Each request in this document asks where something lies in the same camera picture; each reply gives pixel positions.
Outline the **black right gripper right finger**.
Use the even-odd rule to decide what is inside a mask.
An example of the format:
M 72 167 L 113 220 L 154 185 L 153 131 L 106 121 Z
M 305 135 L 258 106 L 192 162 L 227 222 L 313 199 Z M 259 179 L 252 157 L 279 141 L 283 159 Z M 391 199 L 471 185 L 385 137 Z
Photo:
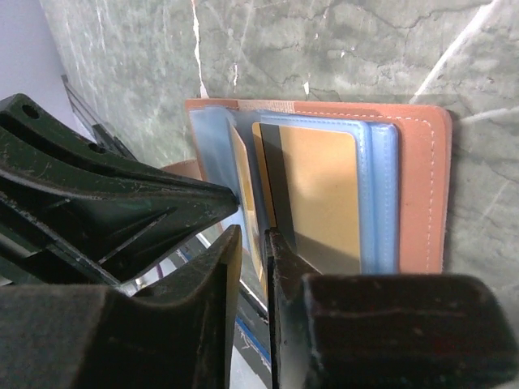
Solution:
M 518 344 L 491 290 L 465 275 L 323 275 L 264 235 L 275 388 L 493 388 Z

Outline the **gold numbered card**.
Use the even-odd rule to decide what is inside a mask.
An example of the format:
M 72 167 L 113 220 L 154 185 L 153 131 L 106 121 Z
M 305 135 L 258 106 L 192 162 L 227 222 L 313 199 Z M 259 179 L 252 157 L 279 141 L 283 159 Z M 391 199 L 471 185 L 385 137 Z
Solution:
M 254 191 L 252 187 L 251 170 L 249 166 L 247 148 L 234 126 L 230 126 L 229 136 L 231 139 L 238 175 L 240 203 L 242 204 L 242 212 L 244 216 L 249 247 L 248 252 L 251 255 L 251 260 L 264 296 L 267 296 L 266 272 L 264 270 L 260 251 L 260 233 L 256 215 Z

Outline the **brown leather card holder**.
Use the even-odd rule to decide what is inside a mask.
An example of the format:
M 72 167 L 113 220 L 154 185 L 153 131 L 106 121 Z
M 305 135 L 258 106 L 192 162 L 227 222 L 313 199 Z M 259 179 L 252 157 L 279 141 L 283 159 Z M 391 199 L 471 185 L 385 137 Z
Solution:
M 221 222 L 247 233 L 240 203 L 234 126 L 247 148 L 260 251 L 271 228 L 252 126 L 256 122 L 345 132 L 356 141 L 361 271 L 442 271 L 453 124 L 433 105 L 289 100 L 193 99 L 186 102 L 196 157 L 166 171 L 230 188 L 238 210 Z

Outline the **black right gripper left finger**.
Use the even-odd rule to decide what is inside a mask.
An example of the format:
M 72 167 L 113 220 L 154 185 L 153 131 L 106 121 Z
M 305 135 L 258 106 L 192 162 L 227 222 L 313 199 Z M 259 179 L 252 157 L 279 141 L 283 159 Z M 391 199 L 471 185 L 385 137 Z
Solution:
M 1 290 L 4 388 L 226 388 L 242 232 L 133 296 L 100 285 Z

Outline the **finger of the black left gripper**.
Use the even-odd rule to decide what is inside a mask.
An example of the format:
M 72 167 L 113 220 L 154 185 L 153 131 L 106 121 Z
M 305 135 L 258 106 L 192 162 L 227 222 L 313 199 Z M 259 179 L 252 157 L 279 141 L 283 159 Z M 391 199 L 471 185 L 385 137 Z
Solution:
M 237 207 L 229 189 L 97 175 L 1 128 L 1 273 L 14 284 L 123 284 Z
M 167 173 L 94 143 L 22 93 L 1 100 L 1 128 L 47 156 L 90 173 L 169 188 L 203 190 L 214 195 L 227 193 L 223 186 Z

